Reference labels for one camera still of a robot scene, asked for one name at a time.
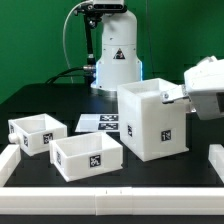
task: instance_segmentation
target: black tabletop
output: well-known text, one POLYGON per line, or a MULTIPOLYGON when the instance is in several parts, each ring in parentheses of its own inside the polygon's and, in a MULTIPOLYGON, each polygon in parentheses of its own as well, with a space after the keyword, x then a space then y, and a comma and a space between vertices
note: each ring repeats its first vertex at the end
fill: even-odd
MULTIPOLYGON (((0 105, 0 150, 9 144, 8 120, 47 113, 75 129, 81 114, 117 114, 117 101, 92 95, 83 84, 33 84, 21 88, 0 105)), ((196 114, 186 117, 186 146, 189 152, 142 162, 123 145, 123 169, 77 181, 66 182, 49 152, 22 159, 5 187, 223 187, 208 161, 210 144, 224 143, 224 119, 200 121, 196 114)), ((119 133, 109 133, 122 144, 119 133)), ((219 223, 224 216, 0 216, 0 223, 219 223)))

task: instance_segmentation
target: black cable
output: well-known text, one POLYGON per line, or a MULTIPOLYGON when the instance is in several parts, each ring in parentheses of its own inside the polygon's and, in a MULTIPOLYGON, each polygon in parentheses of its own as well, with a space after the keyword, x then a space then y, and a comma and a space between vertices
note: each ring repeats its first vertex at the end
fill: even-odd
POLYGON ((46 84, 51 84, 51 83, 54 83, 58 78, 61 78, 61 77, 72 77, 72 76, 76 76, 76 75, 69 75, 69 76, 66 76, 67 74, 71 73, 71 72, 75 72, 75 71, 82 71, 83 70, 83 67, 75 67, 75 68, 70 68, 66 71, 63 71, 61 73, 59 73, 58 75, 56 76, 53 76, 51 77, 50 79, 48 79, 45 83, 46 84))
POLYGON ((150 16, 149 16, 149 0, 146 0, 146 20, 147 20, 147 34, 148 34, 148 44, 149 44, 149 57, 152 66, 152 76, 155 78, 155 68, 153 64, 152 56, 152 42, 151 42, 151 30, 150 30, 150 16))

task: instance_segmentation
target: warning label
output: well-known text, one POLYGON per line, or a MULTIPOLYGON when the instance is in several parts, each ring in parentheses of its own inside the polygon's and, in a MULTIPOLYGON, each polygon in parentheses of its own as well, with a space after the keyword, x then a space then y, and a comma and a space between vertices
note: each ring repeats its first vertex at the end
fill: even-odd
POLYGON ((125 56, 124 56, 121 48, 118 49, 117 53, 114 56, 114 59, 117 59, 117 60, 123 60, 123 59, 125 59, 125 56))

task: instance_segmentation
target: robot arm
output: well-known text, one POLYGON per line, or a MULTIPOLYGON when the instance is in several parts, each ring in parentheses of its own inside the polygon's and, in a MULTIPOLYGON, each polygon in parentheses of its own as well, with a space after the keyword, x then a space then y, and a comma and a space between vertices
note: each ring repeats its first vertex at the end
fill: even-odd
POLYGON ((184 73, 185 85, 163 92, 163 103, 189 98, 201 120, 224 117, 224 60, 207 57, 184 73))

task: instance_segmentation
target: white box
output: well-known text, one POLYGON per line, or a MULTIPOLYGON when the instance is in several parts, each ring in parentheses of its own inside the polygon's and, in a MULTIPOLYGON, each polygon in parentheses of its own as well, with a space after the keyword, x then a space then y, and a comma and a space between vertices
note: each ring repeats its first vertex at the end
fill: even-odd
POLYGON ((66 181, 121 169, 123 147, 105 133, 91 133, 50 142, 51 163, 66 181))
POLYGON ((0 187, 4 187, 21 160, 19 145, 8 145, 0 155, 0 187))
POLYGON ((163 104, 160 96, 176 86, 162 79, 118 86, 120 138, 142 161, 188 150, 184 102, 163 104))
POLYGON ((9 120, 9 141, 29 156, 49 151, 49 141, 67 137, 66 125, 47 114, 9 120))

